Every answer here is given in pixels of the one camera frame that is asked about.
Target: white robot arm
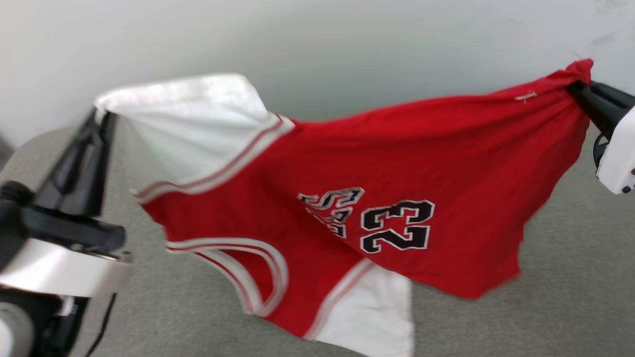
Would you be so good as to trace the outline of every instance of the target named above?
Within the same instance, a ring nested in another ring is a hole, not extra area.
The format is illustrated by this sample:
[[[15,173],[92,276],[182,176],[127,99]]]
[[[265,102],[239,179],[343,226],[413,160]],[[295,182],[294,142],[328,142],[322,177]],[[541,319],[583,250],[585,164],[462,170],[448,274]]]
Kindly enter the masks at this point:
[[[635,97],[602,83],[569,87],[601,135],[593,147],[599,181],[612,193],[629,193],[635,185]]]
[[[88,301],[112,294],[112,309],[131,278],[131,255],[114,253],[124,228],[92,218],[114,124],[93,111],[35,194],[15,181],[0,188],[0,357],[68,356]]]

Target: armhole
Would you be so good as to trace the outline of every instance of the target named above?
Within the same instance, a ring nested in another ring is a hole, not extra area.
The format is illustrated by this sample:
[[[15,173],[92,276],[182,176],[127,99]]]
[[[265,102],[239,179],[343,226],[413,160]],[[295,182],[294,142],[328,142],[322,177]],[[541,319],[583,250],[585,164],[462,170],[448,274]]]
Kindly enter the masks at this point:
[[[262,296],[258,285],[247,268],[238,260],[220,250],[193,252],[193,254],[220,271],[234,285],[244,312],[254,315],[262,308]]]
[[[266,301],[249,269],[228,251],[252,253],[264,259],[269,267],[273,288]],[[270,315],[280,304],[286,292],[289,272],[284,257],[273,246],[250,238],[200,238],[181,242],[168,242],[168,251],[192,253],[219,270],[232,282],[239,295],[243,310],[261,317]]]

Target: black cable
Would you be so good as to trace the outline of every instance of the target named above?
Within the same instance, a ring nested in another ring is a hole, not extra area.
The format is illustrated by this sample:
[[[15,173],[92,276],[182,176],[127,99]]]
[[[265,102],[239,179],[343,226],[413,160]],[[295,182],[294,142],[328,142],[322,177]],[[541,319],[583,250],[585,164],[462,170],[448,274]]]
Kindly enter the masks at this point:
[[[90,349],[86,353],[85,357],[90,357],[90,355],[93,354],[93,352],[95,352],[95,350],[97,349],[97,346],[99,346],[99,343],[102,341],[102,338],[104,337],[104,333],[106,332],[106,327],[108,326],[108,321],[110,320],[110,313],[112,312],[112,307],[114,306],[116,299],[117,299],[117,294],[116,293],[112,294],[112,297],[110,298],[110,302],[108,303],[108,308],[106,309],[106,313],[104,314],[104,320],[102,321],[102,328],[101,330],[99,330],[99,334],[97,335],[97,338],[93,342],[93,345],[90,346]]]

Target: white fabric panel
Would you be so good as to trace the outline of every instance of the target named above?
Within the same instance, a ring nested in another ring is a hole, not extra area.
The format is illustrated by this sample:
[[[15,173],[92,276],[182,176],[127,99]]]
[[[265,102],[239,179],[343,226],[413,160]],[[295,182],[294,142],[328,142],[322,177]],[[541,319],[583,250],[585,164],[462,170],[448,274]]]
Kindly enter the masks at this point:
[[[120,142],[133,193],[164,183],[158,193],[145,192],[143,201],[170,190],[210,189],[293,128],[289,119],[267,112],[256,89],[239,74],[122,88],[100,95],[95,106],[124,118],[118,135],[124,137]],[[242,159],[238,165],[237,158]],[[220,181],[179,187],[227,170],[230,163],[233,171]]]
[[[414,325],[411,281],[362,260],[323,302],[305,336],[369,357],[410,357]]]

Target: jersey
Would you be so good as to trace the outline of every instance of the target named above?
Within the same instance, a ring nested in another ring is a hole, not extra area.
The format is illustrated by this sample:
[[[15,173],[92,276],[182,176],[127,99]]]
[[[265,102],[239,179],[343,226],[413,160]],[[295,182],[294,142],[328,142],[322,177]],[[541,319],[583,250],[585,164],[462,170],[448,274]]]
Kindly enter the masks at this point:
[[[126,88],[96,105],[124,118],[133,194],[168,241],[243,237],[322,263],[345,246],[475,299],[519,274],[524,224],[580,154],[589,120],[565,87],[588,83],[591,65],[320,123],[267,112],[239,75]]]
[[[193,93],[206,99],[183,105]],[[164,107],[177,115],[145,112],[166,96],[180,98]],[[218,269],[246,313],[367,356],[412,356],[410,280],[332,239],[313,216],[288,210],[299,202],[295,197],[279,198],[244,175],[258,171],[245,164],[295,124],[269,114],[243,77],[119,90],[102,96],[98,107],[124,114],[117,141],[133,193],[164,227],[168,250]],[[181,121],[184,111],[189,117]],[[263,127],[250,127],[253,119]],[[228,131],[218,132],[217,125]],[[234,197],[237,192],[246,195]],[[338,198],[335,204],[355,202]],[[255,224],[254,217],[273,212],[274,219]]]

